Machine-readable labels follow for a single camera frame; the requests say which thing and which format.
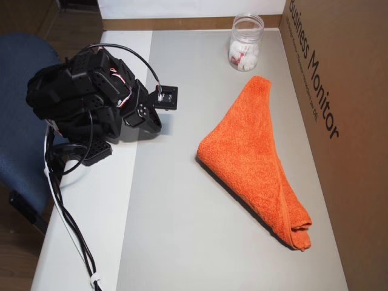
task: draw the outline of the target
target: white cable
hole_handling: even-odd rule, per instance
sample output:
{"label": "white cable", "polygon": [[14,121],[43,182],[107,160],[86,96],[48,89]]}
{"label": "white cable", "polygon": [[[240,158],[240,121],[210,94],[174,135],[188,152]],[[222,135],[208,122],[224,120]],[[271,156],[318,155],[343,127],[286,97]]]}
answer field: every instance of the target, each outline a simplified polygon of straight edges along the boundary
{"label": "white cable", "polygon": [[[49,135],[49,133],[48,133],[48,132],[49,132],[49,128],[50,128],[50,126],[47,125],[47,127],[46,127],[46,133],[45,133],[45,135],[44,135],[44,155],[46,154],[46,150],[47,150],[46,147],[47,147],[47,137],[48,137],[48,135]],[[70,237],[71,237],[71,239],[72,239],[72,241],[73,241],[74,246],[76,247],[76,249],[77,249],[79,255],[81,256],[81,259],[82,259],[83,262],[85,263],[85,259],[84,259],[84,256],[83,256],[83,254],[82,254],[81,247],[80,247],[79,243],[77,242],[76,238],[74,237],[73,231],[70,229],[70,226],[67,224],[67,222],[66,222],[66,220],[65,220],[65,218],[64,218],[64,216],[63,216],[62,210],[61,210],[61,208],[60,208],[60,206],[59,206],[59,204],[58,204],[58,202],[57,202],[57,200],[56,200],[55,193],[54,193],[54,189],[53,189],[53,185],[51,184],[51,179],[50,179],[50,175],[49,175],[49,173],[50,173],[49,167],[48,167],[48,165],[47,165],[47,161],[46,161],[45,158],[44,158],[44,173],[45,173],[45,175],[46,175],[46,177],[47,177],[48,185],[50,186],[51,195],[52,195],[52,197],[53,197],[53,199],[54,199],[55,207],[56,207],[56,209],[57,209],[57,211],[58,211],[58,213],[59,213],[59,216],[61,217],[62,222],[63,222],[63,224],[65,225],[65,228],[67,229],[67,233],[70,235]],[[94,278],[93,276],[98,276],[97,284],[98,284],[98,286],[100,287],[100,289],[102,290],[101,285],[100,285],[100,280],[101,280],[101,278],[99,277],[99,275],[98,275],[97,273],[94,273],[94,274],[92,275],[92,277],[90,277],[90,280],[92,280],[92,278]]]}

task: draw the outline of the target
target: cardboard box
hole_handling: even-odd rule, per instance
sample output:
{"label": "cardboard box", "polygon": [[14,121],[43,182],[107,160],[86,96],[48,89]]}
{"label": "cardboard box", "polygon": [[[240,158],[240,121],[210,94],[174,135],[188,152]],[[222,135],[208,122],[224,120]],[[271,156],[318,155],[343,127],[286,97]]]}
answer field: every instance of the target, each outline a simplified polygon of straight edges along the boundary
{"label": "cardboard box", "polygon": [[385,1],[287,0],[280,25],[349,290],[388,286],[386,15]]}

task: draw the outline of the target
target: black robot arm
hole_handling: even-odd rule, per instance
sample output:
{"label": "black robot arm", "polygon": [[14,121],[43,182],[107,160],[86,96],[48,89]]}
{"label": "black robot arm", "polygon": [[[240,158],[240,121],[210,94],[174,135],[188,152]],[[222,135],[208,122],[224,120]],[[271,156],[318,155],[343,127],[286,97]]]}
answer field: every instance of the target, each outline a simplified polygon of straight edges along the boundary
{"label": "black robot arm", "polygon": [[122,119],[128,126],[160,132],[155,109],[176,110],[177,96],[177,87],[160,83],[149,94],[121,59],[104,47],[88,47],[65,64],[38,71],[28,82],[26,100],[40,119],[72,143],[87,144],[93,131],[90,157],[83,162],[89,166],[112,153],[104,138],[119,137]]}

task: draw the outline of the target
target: white object in jar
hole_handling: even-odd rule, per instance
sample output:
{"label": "white object in jar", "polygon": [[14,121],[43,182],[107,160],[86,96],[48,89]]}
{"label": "white object in jar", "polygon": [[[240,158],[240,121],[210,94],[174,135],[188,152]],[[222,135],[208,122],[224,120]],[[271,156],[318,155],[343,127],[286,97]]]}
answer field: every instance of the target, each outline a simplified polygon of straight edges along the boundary
{"label": "white object in jar", "polygon": [[250,71],[253,69],[258,60],[259,45],[243,44],[233,41],[229,48],[229,61],[237,65],[239,71]]}

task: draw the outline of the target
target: orange towel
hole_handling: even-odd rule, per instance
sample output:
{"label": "orange towel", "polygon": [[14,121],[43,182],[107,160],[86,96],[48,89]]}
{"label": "orange towel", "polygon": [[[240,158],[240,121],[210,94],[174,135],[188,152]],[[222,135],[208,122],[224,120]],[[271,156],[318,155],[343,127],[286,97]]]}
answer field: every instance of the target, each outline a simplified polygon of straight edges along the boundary
{"label": "orange towel", "polygon": [[312,222],[276,153],[270,88],[270,81],[253,77],[197,154],[286,244],[304,251]]}

